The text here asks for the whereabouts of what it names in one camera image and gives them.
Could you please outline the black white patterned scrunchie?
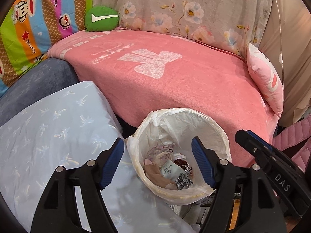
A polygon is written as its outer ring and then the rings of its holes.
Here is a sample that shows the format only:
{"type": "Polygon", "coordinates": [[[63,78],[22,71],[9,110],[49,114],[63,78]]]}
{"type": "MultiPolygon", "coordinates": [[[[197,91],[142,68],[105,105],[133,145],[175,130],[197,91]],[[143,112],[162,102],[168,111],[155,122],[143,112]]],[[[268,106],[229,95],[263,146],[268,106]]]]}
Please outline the black white patterned scrunchie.
{"type": "Polygon", "coordinates": [[[175,184],[178,190],[190,188],[193,185],[192,170],[188,169],[185,173],[181,173],[175,180],[175,184]]]}

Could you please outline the dark red velvet scrunchie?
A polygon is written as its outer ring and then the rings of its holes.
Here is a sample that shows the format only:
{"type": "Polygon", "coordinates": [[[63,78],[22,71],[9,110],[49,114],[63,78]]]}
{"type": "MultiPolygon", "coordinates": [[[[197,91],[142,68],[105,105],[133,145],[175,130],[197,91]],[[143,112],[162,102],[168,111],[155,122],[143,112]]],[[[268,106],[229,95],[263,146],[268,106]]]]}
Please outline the dark red velvet scrunchie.
{"type": "Polygon", "coordinates": [[[175,161],[174,161],[174,163],[176,164],[176,165],[178,165],[178,166],[189,166],[188,165],[188,163],[185,161],[185,160],[182,160],[182,159],[176,159],[175,161]]]}

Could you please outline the white printed packet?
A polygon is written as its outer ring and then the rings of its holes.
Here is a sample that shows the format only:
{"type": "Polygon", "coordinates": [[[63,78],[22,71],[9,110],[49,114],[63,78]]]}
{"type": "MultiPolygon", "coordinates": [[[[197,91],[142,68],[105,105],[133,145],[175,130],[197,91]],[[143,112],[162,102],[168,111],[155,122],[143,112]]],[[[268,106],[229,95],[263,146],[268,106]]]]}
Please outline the white printed packet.
{"type": "Polygon", "coordinates": [[[160,173],[164,178],[175,182],[180,174],[184,174],[185,171],[171,160],[167,160],[166,163],[160,168],[160,173]]]}

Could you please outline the tan stocking piece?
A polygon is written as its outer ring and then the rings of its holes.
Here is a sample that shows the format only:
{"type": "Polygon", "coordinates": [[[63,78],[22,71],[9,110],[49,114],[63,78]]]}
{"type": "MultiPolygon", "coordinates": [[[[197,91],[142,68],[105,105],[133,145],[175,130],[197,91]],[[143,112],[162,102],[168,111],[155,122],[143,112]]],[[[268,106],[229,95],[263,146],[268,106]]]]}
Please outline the tan stocking piece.
{"type": "Polygon", "coordinates": [[[144,172],[147,178],[156,186],[170,190],[177,190],[176,184],[173,183],[173,181],[162,176],[158,166],[153,164],[144,165],[144,172]]]}

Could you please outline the white lined trash bin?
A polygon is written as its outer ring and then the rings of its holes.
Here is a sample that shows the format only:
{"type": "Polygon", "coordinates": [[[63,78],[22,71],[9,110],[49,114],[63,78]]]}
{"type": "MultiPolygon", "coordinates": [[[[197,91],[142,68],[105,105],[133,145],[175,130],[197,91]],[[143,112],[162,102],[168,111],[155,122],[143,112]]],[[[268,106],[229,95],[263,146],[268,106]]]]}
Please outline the white lined trash bin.
{"type": "Polygon", "coordinates": [[[191,142],[196,136],[219,158],[232,160],[224,130],[211,117],[190,108],[152,111],[127,140],[127,149],[136,173],[150,191],[170,205],[188,205],[213,193],[213,189],[205,183],[192,153],[191,142]],[[192,169],[193,184],[190,188],[170,190],[149,180],[143,169],[144,160],[153,159],[160,153],[154,150],[155,146],[172,147],[174,153],[185,156],[192,169]]]}

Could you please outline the pink quilted fabric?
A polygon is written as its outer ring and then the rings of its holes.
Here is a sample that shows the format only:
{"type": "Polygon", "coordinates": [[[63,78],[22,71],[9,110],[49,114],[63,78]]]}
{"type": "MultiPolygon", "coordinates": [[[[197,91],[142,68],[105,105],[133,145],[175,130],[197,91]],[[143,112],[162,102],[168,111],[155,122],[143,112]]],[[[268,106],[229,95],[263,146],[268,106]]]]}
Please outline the pink quilted fabric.
{"type": "Polygon", "coordinates": [[[310,158],[310,114],[303,120],[287,127],[273,138],[273,146],[286,154],[305,172],[310,158]]]}

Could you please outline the pink cartoon cushion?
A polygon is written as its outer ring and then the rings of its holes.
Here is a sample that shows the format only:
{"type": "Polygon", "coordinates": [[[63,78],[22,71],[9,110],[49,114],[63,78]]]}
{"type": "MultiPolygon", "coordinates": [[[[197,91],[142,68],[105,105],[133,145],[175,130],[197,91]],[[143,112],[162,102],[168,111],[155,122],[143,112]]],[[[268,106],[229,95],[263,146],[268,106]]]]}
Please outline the pink cartoon cushion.
{"type": "Polygon", "coordinates": [[[247,47],[247,67],[264,100],[280,118],[284,109],[281,79],[270,60],[251,43],[247,47]]]}

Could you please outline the light blue palm-print pillow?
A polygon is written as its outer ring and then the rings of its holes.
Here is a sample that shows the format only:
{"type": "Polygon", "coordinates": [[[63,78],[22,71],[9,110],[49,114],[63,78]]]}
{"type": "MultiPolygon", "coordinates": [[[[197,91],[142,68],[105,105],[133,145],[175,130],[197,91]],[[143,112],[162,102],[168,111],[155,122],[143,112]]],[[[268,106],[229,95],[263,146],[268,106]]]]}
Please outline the light blue palm-print pillow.
{"type": "MultiPolygon", "coordinates": [[[[121,136],[104,95],[81,82],[28,106],[1,126],[1,194],[30,231],[39,199],[58,166],[82,166],[121,136]]],[[[136,175],[124,153],[102,197],[118,232],[192,232],[136,175]]]]}

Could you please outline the beige curtain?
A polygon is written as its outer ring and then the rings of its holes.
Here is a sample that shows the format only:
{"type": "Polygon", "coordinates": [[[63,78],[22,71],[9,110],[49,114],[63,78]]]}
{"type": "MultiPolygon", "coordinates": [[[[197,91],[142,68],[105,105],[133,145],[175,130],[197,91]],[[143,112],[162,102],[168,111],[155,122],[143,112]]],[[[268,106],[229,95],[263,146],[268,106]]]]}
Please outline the beige curtain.
{"type": "Polygon", "coordinates": [[[297,122],[310,107],[310,12],[302,0],[274,0],[259,49],[284,79],[279,125],[297,122]]]}

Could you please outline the grey floral bedsheet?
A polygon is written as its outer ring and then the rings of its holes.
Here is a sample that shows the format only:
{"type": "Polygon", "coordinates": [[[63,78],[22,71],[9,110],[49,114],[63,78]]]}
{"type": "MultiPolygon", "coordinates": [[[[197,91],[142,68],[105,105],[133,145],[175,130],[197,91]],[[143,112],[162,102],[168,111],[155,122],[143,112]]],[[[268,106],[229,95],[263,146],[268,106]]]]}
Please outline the grey floral bedsheet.
{"type": "Polygon", "coordinates": [[[273,0],[93,0],[116,10],[120,26],[176,35],[245,57],[258,46],[273,0]]]}

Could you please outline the dark blue pillow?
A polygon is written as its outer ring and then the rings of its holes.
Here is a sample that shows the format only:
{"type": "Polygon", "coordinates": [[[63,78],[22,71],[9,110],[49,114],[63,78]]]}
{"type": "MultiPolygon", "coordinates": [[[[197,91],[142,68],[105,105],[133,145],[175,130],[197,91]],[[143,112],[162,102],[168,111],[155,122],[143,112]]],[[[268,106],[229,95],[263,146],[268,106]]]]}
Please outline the dark blue pillow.
{"type": "Polygon", "coordinates": [[[1,125],[40,99],[78,82],[68,62],[57,58],[40,62],[1,96],[1,125]]]}

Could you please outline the pink fleece blanket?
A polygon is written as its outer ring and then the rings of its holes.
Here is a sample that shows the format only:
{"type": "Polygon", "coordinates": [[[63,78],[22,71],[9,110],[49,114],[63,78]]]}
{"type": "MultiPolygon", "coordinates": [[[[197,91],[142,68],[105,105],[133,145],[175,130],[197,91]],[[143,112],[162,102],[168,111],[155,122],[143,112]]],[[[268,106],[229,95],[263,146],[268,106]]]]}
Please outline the pink fleece blanket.
{"type": "Polygon", "coordinates": [[[232,161],[246,166],[252,156],[235,142],[240,129],[272,141],[278,117],[264,101],[237,55],[186,38],[116,29],[74,33],[49,50],[69,62],[81,81],[100,88],[113,111],[138,127],[152,111],[191,108],[225,131],[232,161]]]}

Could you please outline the green checkmark plush cushion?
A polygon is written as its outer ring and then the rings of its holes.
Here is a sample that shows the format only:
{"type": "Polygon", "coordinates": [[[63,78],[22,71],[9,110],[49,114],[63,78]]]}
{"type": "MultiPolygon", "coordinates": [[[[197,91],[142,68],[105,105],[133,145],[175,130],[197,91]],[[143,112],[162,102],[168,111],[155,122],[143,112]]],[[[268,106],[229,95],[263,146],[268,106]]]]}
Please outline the green checkmark plush cushion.
{"type": "Polygon", "coordinates": [[[119,24],[118,13],[106,6],[95,6],[85,14],[85,28],[88,32],[105,32],[119,24]]]}

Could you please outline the colourful monkey print quilt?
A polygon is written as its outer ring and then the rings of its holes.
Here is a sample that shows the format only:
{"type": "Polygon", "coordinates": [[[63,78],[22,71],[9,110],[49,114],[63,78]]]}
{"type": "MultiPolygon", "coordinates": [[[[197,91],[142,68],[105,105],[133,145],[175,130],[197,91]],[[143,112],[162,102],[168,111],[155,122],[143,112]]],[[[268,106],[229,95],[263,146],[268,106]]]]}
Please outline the colourful monkey print quilt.
{"type": "Polygon", "coordinates": [[[93,0],[16,0],[1,24],[1,94],[47,57],[48,49],[85,29],[93,0]]]}

